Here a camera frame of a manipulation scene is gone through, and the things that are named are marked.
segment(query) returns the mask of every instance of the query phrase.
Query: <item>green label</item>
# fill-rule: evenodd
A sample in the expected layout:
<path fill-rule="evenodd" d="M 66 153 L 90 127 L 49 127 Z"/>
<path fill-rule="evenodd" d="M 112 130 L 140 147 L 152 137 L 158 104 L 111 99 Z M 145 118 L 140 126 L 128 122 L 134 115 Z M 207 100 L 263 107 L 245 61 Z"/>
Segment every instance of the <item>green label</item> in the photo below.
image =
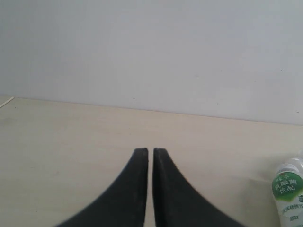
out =
<path fill-rule="evenodd" d="M 291 201 L 303 191 L 302 178 L 291 172 L 280 173 L 272 183 L 276 200 Z"/>

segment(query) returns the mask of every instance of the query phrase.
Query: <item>plastic bottle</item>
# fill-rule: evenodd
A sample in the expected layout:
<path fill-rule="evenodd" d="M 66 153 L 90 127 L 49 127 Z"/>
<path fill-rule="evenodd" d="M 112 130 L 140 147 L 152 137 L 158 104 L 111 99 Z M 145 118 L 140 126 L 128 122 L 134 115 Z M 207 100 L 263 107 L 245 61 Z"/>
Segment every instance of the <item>plastic bottle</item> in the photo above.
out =
<path fill-rule="evenodd" d="M 303 227 L 303 152 L 277 170 L 272 191 L 281 227 Z"/>

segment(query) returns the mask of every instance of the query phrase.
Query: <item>bottle label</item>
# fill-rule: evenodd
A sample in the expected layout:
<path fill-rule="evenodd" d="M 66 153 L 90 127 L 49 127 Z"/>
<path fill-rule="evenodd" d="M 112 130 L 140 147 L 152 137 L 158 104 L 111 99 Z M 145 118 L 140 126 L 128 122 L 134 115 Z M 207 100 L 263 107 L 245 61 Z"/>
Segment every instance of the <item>bottle label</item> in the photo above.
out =
<path fill-rule="evenodd" d="M 282 227 L 303 227 L 303 179 L 293 172 L 282 172 L 272 182 Z"/>

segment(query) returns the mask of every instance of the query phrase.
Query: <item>white wall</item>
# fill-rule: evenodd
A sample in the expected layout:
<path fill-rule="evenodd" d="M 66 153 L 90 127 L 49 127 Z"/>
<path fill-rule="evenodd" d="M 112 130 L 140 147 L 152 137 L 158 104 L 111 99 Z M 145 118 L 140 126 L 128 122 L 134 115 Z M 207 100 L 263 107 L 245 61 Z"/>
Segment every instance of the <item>white wall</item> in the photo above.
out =
<path fill-rule="evenodd" d="M 301 0 L 1 0 L 0 94 L 303 124 Z"/>

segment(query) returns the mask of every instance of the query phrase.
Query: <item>black rubber pad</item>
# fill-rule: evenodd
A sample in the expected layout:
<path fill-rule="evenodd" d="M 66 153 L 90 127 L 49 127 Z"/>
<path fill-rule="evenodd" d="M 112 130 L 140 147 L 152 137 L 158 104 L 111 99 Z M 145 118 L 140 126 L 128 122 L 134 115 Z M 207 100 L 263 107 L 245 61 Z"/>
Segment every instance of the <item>black rubber pad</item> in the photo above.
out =
<path fill-rule="evenodd" d="M 204 199 L 165 149 L 154 149 L 152 188 L 157 227 L 243 227 Z"/>
<path fill-rule="evenodd" d="M 119 177 L 100 197 L 58 227 L 143 227 L 147 170 L 148 150 L 138 148 Z"/>

